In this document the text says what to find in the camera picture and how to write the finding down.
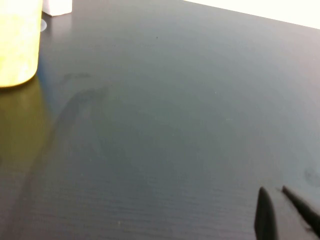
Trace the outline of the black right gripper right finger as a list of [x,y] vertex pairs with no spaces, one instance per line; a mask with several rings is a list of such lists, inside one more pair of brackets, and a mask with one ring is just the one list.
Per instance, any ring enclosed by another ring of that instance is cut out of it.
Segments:
[[309,225],[308,230],[312,231],[320,237],[320,214],[312,209],[312,207],[298,194],[294,193],[287,186],[283,185],[282,193],[290,200],[297,212]]

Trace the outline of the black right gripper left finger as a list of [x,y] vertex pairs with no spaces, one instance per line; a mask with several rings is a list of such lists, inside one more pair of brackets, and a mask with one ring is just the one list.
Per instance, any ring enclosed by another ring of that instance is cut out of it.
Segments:
[[254,232],[257,240],[277,240],[278,230],[273,202],[267,189],[259,188],[254,218]]

